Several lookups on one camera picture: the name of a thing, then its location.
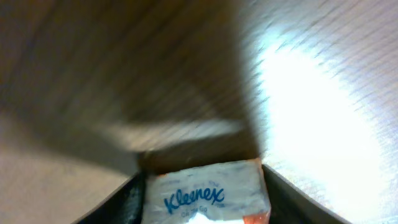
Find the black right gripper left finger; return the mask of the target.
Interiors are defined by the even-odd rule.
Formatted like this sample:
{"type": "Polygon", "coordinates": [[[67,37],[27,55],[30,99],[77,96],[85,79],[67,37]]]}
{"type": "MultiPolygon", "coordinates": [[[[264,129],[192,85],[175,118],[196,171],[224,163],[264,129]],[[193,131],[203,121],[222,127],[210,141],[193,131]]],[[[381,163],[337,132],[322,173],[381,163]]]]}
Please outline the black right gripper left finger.
{"type": "Polygon", "coordinates": [[[77,224],[140,224],[146,190],[145,177],[145,174],[138,173],[77,224]]]}

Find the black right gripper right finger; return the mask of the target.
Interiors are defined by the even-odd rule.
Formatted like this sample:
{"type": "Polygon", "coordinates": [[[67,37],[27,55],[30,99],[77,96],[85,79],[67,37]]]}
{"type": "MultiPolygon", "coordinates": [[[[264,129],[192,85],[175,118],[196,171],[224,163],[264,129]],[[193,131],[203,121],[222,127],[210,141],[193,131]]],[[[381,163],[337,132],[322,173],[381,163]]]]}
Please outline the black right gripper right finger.
{"type": "Polygon", "coordinates": [[[262,165],[271,202],[271,224],[347,224],[267,165],[262,165]]]}

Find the orange Kleenex tissue pack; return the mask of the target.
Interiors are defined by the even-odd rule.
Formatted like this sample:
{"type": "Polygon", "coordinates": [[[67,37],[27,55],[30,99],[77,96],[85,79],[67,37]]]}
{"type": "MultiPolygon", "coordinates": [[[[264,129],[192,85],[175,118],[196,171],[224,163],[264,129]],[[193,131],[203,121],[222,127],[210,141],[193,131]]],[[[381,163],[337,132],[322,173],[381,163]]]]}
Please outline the orange Kleenex tissue pack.
{"type": "Polygon", "coordinates": [[[151,176],[142,224],[268,224],[271,203],[259,159],[151,176]]]}

